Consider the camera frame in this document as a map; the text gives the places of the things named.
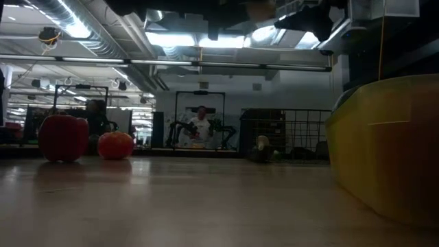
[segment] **white wall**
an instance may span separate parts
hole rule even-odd
[[[174,92],[157,93],[156,111],[174,112],[175,98],[176,94]],[[269,108],[270,104],[271,100],[269,95],[231,95],[227,93],[225,113],[228,115],[240,115],[243,108]],[[184,111],[186,107],[196,106],[216,108],[218,112],[222,112],[222,96],[192,94],[179,95],[178,112]]]
[[[346,80],[346,64],[342,62],[337,63],[333,67],[331,73],[316,73],[316,72],[304,72],[304,71],[279,71],[274,76],[271,82],[264,82],[264,85],[270,85],[270,90],[263,92],[254,92],[250,89],[246,89],[246,93],[243,93],[243,85],[250,85],[252,81],[258,81],[254,76],[245,77],[240,76],[236,80],[230,80],[225,78],[221,81],[221,76],[216,77],[214,80],[206,78],[206,81],[212,81],[212,85],[220,85],[226,91],[226,108],[225,113],[227,115],[241,115],[243,108],[284,108],[284,109],[316,109],[316,110],[331,110],[337,98],[342,93],[342,84]],[[188,91],[194,91],[198,89],[198,84],[186,81],[188,85]],[[178,112],[184,111],[186,107],[194,106],[206,106],[209,108],[216,108],[218,112],[222,112],[222,99],[217,96],[197,96],[197,95],[185,95],[179,97],[178,100]],[[174,112],[175,107],[175,92],[158,93],[156,95],[156,110],[164,112]],[[307,117],[306,112],[298,113],[294,115],[293,112],[287,113],[287,121],[324,121],[329,117],[330,113],[322,114],[313,113]],[[305,146],[306,140],[304,138],[295,138],[294,144],[291,138],[291,134],[306,135],[306,124],[294,126],[286,126],[287,134],[290,134],[287,149],[289,152],[294,146]],[[311,134],[317,134],[317,125],[309,127],[313,130]],[[320,126],[320,132],[325,134],[324,126]],[[315,147],[318,140],[313,140],[308,143],[308,147]]]

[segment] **cable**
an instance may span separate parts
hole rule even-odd
[[[384,24],[385,24],[386,12],[387,12],[387,1],[384,1],[383,23],[382,23],[382,27],[381,27],[381,44],[380,44],[380,48],[379,48],[378,81],[381,80],[381,70],[382,70],[382,66],[383,66]]]
[[[42,56],[44,56],[44,54],[46,54],[46,52],[48,52],[50,49],[45,49],[44,51],[43,51],[43,53],[41,54]],[[25,73],[23,73],[22,75],[19,75],[19,77],[15,80],[15,81],[13,81],[13,82],[11,82],[11,87],[12,87],[12,85],[14,85],[14,84],[16,84],[17,82],[20,82],[22,79],[24,79],[24,78],[26,78],[27,77],[27,75],[29,75],[29,73],[30,73],[30,71],[34,68],[34,66],[36,65],[36,63],[37,63],[38,61],[35,61],[26,71],[25,71]]]
[[[43,39],[41,39],[41,38],[39,38],[39,40],[40,40],[41,42],[50,42],[50,43],[52,43],[55,39],[57,39],[57,38],[60,37],[61,33],[62,33],[62,32],[58,32],[58,35],[57,35],[57,36],[55,36],[54,38],[50,38],[50,39],[48,39],[48,40],[43,40]]]

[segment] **fluorescent light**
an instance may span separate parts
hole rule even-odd
[[[270,38],[275,33],[276,33],[276,28],[273,25],[267,27],[261,27],[253,32],[252,38],[256,42],[261,42],[267,38]]]
[[[128,64],[96,64],[98,67],[118,67],[118,68],[128,68]]]
[[[34,9],[32,6],[28,6],[28,5],[14,5],[14,4],[5,4],[5,5],[3,5],[3,7],[9,7],[9,8],[24,7],[24,8]]]
[[[198,45],[211,48],[242,48],[244,45],[244,38],[244,36],[219,37],[218,40],[203,38]]]
[[[302,39],[297,43],[296,49],[311,49],[320,41],[311,32],[306,32]]]
[[[139,124],[152,125],[151,121],[148,121],[148,120],[134,120],[134,122],[139,123]]]
[[[76,96],[75,99],[78,99],[78,100],[84,101],[84,102],[88,100],[87,98],[82,97],[82,96]]]
[[[192,66],[189,61],[166,61],[166,60],[131,60],[132,64],[154,64],[154,65],[177,65]]]
[[[313,66],[296,66],[296,65],[282,65],[282,64],[267,64],[267,69],[284,69],[284,70],[297,70],[297,71],[315,71],[315,72],[330,72],[326,67],[313,67]]]
[[[18,113],[18,112],[14,112],[14,111],[10,111],[10,113],[12,113],[12,114],[14,114],[14,115],[18,115],[18,116],[20,116],[20,115],[21,115],[21,113]]]
[[[40,106],[40,107],[47,107],[47,108],[51,108],[52,106],[54,106],[53,104],[28,104],[28,103],[14,103],[14,102],[10,102],[8,103],[8,106]],[[85,106],[83,105],[70,105],[70,104],[57,104],[56,105],[57,108],[68,108],[68,107],[76,107],[76,108],[85,108]]]
[[[122,63],[123,59],[112,58],[62,58],[66,62],[108,62],[108,63]]]
[[[55,86],[52,85],[52,84],[50,84],[50,85],[49,85],[49,91],[55,92]]]
[[[146,112],[135,112],[132,114],[136,115],[136,116],[144,116],[144,117],[146,117],[146,116],[151,117],[152,116],[152,113],[146,113]]]
[[[140,117],[140,116],[139,116],[139,117],[132,117],[132,118],[133,118],[133,119],[147,119],[146,116],[144,116],[144,117]]]
[[[142,107],[142,106],[121,106],[122,110],[152,110],[151,107]]]
[[[151,44],[160,45],[161,47],[195,45],[195,41],[190,34],[156,34],[151,32],[145,34]]]
[[[200,62],[200,66],[207,67],[237,67],[237,68],[259,68],[259,64],[244,64],[238,62]]]
[[[56,61],[54,57],[51,56],[26,56],[26,55],[7,55],[0,54],[2,59],[17,59],[17,60],[34,60],[34,61]]]

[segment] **pipe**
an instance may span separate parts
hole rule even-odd
[[[112,59],[112,58],[74,58],[60,56],[28,56],[0,54],[0,59],[21,62],[50,62],[50,63],[82,63],[82,64],[150,64],[168,66],[193,66],[193,67],[222,67],[241,69],[274,69],[284,71],[313,71],[331,72],[332,67],[301,65],[301,64],[255,64],[243,62],[203,62],[203,61],[170,61],[170,60],[141,60],[141,59]]]
[[[0,40],[28,40],[28,39],[38,39],[38,36],[29,34],[0,34]],[[92,40],[89,38],[69,38],[62,37],[59,40],[63,42],[100,42],[100,40]]]
[[[28,39],[38,39],[38,36],[22,36],[22,35],[5,35],[5,34],[0,34],[0,39],[28,40]]]
[[[155,55],[147,48],[147,46],[142,43],[140,38],[130,29],[128,24],[125,22],[125,19],[121,16],[115,14],[115,17],[120,25],[122,25],[123,29],[127,32],[130,38],[136,43],[137,47],[145,54],[147,57],[155,58]]]
[[[125,19],[128,21],[128,23],[131,25],[131,28],[134,30],[134,32],[137,34],[137,36],[140,38],[141,42],[145,47],[151,52],[151,57],[155,58],[156,55],[154,54],[154,48],[151,45],[150,41],[148,40],[145,30],[140,30],[140,28],[137,26],[136,21],[132,18],[131,15],[125,16]]]
[[[139,27],[136,24],[136,21],[132,18],[132,16],[127,15],[125,16],[128,23],[131,25],[132,29],[136,32],[137,36],[142,40],[143,44],[148,47],[148,49],[153,50],[151,43],[149,42],[145,30],[141,31]],[[180,51],[177,47],[163,47],[163,51],[165,52],[166,56],[170,60],[181,60],[182,56]]]
[[[71,36],[89,37],[100,42],[83,42],[82,46],[101,58],[127,58],[127,53],[114,38],[102,27],[100,22],[78,0],[25,0],[36,10],[52,20]],[[116,68],[132,79],[142,91],[155,91],[157,86],[148,80],[138,68],[130,65],[128,68]]]

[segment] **yellow cable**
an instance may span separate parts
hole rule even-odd
[[[40,40],[41,42],[50,42],[50,41],[54,41],[55,39],[59,38],[60,35],[61,35],[61,32],[59,32],[58,35],[57,35],[55,38],[50,38],[50,39],[48,39],[48,40],[42,40],[42,39],[39,38],[39,40]]]
[[[379,49],[379,65],[378,65],[378,81],[381,80],[381,67],[383,65],[383,45],[384,45],[384,24],[385,24],[385,13],[387,12],[387,1],[384,0],[384,13],[383,13],[383,23],[381,27],[381,44]]]

